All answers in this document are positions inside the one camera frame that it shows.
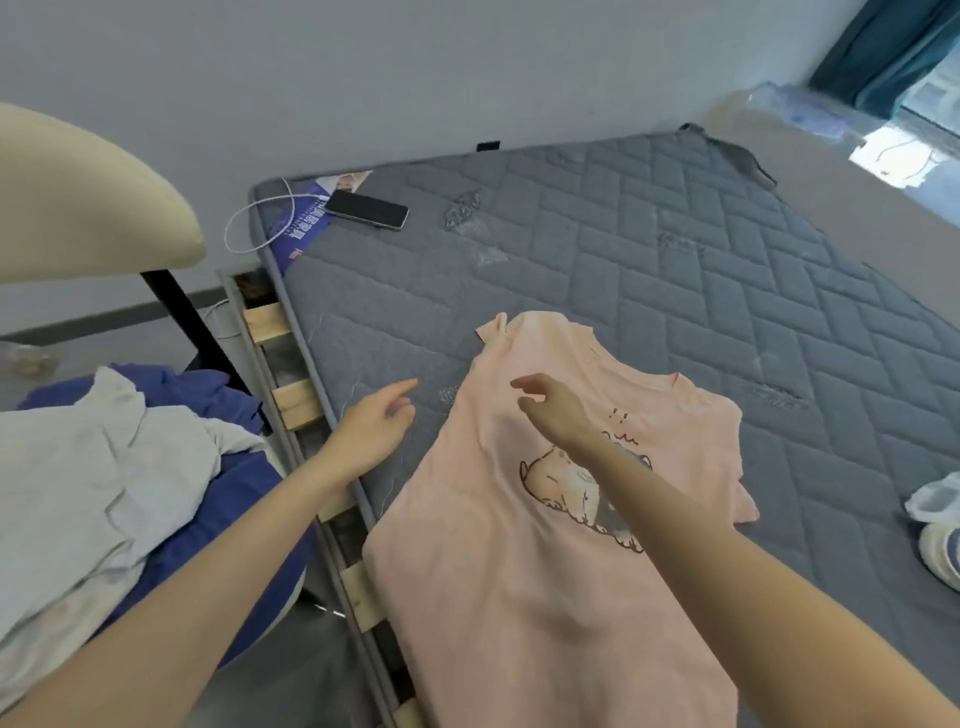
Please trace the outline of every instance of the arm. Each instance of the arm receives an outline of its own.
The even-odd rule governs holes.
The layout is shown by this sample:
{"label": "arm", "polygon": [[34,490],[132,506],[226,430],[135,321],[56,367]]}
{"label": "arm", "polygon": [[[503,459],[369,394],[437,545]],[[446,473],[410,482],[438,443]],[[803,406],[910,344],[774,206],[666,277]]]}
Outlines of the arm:
{"label": "arm", "polygon": [[0,728],[179,726],[320,507],[399,445],[414,419],[403,395],[416,384],[358,402],[317,455],[28,692]]}
{"label": "arm", "polygon": [[960,725],[866,624],[590,426],[560,382],[513,385],[540,433],[587,468],[764,725]]}

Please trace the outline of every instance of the pink t-shirt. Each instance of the pink t-shirt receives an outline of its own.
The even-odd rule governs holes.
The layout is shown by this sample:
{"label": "pink t-shirt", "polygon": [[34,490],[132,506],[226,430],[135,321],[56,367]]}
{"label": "pink t-shirt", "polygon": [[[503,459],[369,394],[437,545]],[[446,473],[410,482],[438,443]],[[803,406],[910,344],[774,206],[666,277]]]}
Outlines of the pink t-shirt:
{"label": "pink t-shirt", "polygon": [[443,728],[732,728],[730,678],[510,381],[565,382],[597,429],[726,523],[757,518],[740,410],[621,364],[560,314],[500,314],[478,333],[437,442],[364,545],[420,703]]}

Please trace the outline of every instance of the wooden slat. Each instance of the wooden slat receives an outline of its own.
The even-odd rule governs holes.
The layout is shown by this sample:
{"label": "wooden slat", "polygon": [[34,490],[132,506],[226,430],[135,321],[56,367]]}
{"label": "wooden slat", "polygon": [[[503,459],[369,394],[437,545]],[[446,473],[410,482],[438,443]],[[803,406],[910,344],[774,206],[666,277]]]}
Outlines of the wooden slat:
{"label": "wooden slat", "polygon": [[317,512],[317,518],[321,523],[326,523],[352,508],[356,502],[352,490],[345,488],[324,504],[324,507]]}
{"label": "wooden slat", "polygon": [[410,698],[394,711],[396,728],[426,728],[423,708],[415,697]]}
{"label": "wooden slat", "polygon": [[386,618],[380,597],[376,595],[376,589],[373,588],[373,582],[367,573],[367,566],[362,561],[341,571],[340,580],[344,583],[344,591],[347,592],[347,599],[361,632],[369,632]]}
{"label": "wooden slat", "polygon": [[301,379],[275,389],[274,401],[280,410],[283,425],[291,431],[309,425],[324,415],[309,379]]}
{"label": "wooden slat", "polygon": [[283,306],[279,303],[245,308],[243,317],[255,344],[262,344],[269,339],[290,333],[290,324],[287,322],[286,314],[283,313]]}

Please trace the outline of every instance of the blue curtain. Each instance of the blue curtain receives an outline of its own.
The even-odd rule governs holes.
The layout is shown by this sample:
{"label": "blue curtain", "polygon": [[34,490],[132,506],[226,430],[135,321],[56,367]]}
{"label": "blue curtain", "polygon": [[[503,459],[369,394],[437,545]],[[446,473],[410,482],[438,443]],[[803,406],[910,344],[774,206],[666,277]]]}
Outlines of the blue curtain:
{"label": "blue curtain", "polygon": [[867,0],[810,87],[889,119],[960,37],[960,0]]}

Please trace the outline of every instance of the hand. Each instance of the hand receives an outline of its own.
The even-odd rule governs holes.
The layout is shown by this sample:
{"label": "hand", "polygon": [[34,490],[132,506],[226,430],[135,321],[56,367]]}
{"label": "hand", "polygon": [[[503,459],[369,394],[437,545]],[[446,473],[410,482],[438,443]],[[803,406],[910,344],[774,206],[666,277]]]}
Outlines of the hand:
{"label": "hand", "polygon": [[580,400],[569,387],[549,375],[521,376],[510,382],[528,395],[544,395],[543,401],[521,397],[516,403],[543,437],[565,450],[577,465],[598,438]]}
{"label": "hand", "polygon": [[393,452],[416,409],[404,395],[417,386],[416,379],[399,381],[354,404],[318,453],[348,483],[379,465]]}

